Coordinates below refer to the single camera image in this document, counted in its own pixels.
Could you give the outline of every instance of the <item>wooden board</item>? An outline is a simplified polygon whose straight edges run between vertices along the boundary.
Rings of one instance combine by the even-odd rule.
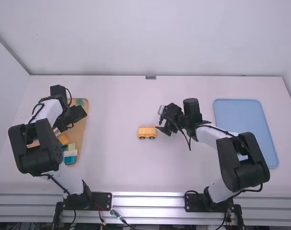
[[[85,99],[85,98],[72,98],[71,106],[73,106],[73,105],[81,105],[83,107],[83,109],[86,111],[86,113],[88,114],[89,102],[87,99]],[[63,133],[61,133],[58,136],[58,138],[59,138],[62,135],[65,135],[70,143],[75,143],[75,149],[78,150],[76,162],[74,164],[70,164],[68,166],[75,165],[79,160],[79,157],[81,154],[82,138],[83,138],[84,129],[86,127],[87,118],[88,117],[80,120],[79,122],[74,124],[73,128],[70,128],[70,129],[64,131]]]

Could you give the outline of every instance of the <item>white table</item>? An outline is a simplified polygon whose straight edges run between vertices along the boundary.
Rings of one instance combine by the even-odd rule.
[[[215,99],[259,100],[279,167],[270,171],[262,193],[246,193],[235,201],[242,205],[247,225],[291,226],[291,99],[281,77],[32,76],[12,124],[23,123],[55,84],[90,103],[81,157],[71,170],[93,191],[113,191],[113,206],[130,223],[220,224],[222,220],[221,213],[186,213],[181,198],[184,191],[202,192],[220,177],[215,150],[193,142],[190,152],[180,133],[171,137],[159,133],[155,140],[137,138],[139,126],[158,125],[159,105],[182,106],[185,98],[196,97],[203,118],[215,123]],[[208,166],[211,171],[205,174]],[[17,170],[8,139],[0,157],[0,194],[0,221],[31,217],[50,222],[55,202],[61,200],[61,191],[52,183]],[[64,216],[70,221],[72,212]],[[79,222],[99,222],[94,211],[77,216]],[[111,216],[106,221],[117,222]]]

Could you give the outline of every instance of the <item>yellow toy block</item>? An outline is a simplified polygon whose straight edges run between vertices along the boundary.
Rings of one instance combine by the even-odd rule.
[[[155,126],[140,126],[138,129],[138,138],[139,139],[155,139],[157,137],[157,129]]]

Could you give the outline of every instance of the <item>aluminum rail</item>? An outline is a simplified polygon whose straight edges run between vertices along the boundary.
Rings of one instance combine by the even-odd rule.
[[[220,225],[222,213],[187,213],[183,193],[113,192],[112,206],[129,224]],[[52,222],[62,195],[0,194],[0,222]],[[246,225],[291,226],[291,197],[239,196]],[[100,223],[97,211],[76,211],[75,222]],[[121,222],[102,212],[107,223]],[[63,222],[73,220],[63,211]]]

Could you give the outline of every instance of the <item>black cable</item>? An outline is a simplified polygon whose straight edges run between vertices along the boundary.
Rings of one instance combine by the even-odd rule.
[[[223,226],[223,224],[225,223],[225,220],[226,220],[226,213],[227,213],[227,210],[225,210],[224,218],[223,218],[223,222],[222,222],[222,224],[221,224],[219,227],[217,227],[215,230],[220,229],[220,228]]]
[[[239,193],[237,193],[237,194],[235,194],[235,195],[229,197],[228,200],[233,199],[233,198],[235,198],[236,196],[240,195],[241,193],[245,193],[245,192],[254,192],[254,193],[259,193],[259,192],[262,191],[262,188],[263,188],[263,184],[261,183],[261,184],[260,184],[260,188],[257,189],[257,190],[253,190],[253,189],[243,189],[243,190],[241,190]]]
[[[188,191],[185,192],[185,196],[186,196],[188,193],[195,193],[195,194],[198,194],[197,191],[194,191],[194,190],[188,190]]]
[[[185,139],[186,139],[186,141],[187,141],[187,144],[188,144],[189,150],[191,151],[190,143],[189,143],[187,137],[185,136],[185,134],[184,134],[184,132],[182,131],[182,129],[179,129],[179,131],[184,135],[184,137],[185,137]]]
[[[52,179],[53,182],[55,182],[56,185],[58,185],[64,193],[70,195],[67,189],[65,189],[52,175],[50,174],[41,174],[40,176],[47,176],[47,179]]]
[[[128,227],[131,227],[132,229],[136,229],[136,225],[132,226],[132,225],[128,224],[124,219],[122,219],[122,222],[124,224],[126,224]]]
[[[14,228],[14,230],[17,229],[17,226],[19,226],[19,224],[21,224],[21,222],[18,222],[16,225],[12,226],[8,230],[12,230],[13,228]]]
[[[65,90],[67,90],[69,92],[69,95],[70,95],[70,103],[68,104],[68,106],[70,106],[72,104],[72,95],[71,95],[68,88],[65,88]]]
[[[40,105],[41,107],[38,109],[38,111],[35,113],[35,115],[33,115],[34,114],[34,111],[35,111],[35,108],[38,106],[38,105]],[[36,118],[36,116],[39,114],[39,112],[43,109],[43,107],[44,107],[45,105],[43,104],[43,103],[38,103],[38,104],[36,104],[35,106],[34,106],[34,108],[32,109],[32,113],[31,113],[31,115],[33,115],[32,117],[31,117],[31,119],[28,121],[28,125]],[[26,146],[26,150],[27,150],[27,134],[28,134],[28,128],[26,127],[26,129],[25,129],[25,136],[24,136],[24,142],[25,142],[25,146]]]
[[[190,146],[190,150],[191,150],[191,137],[189,137],[189,146]]]
[[[74,223],[75,220],[76,220],[76,210],[74,210],[74,219],[73,219],[73,221],[71,222],[70,226],[72,225],[72,223]]]

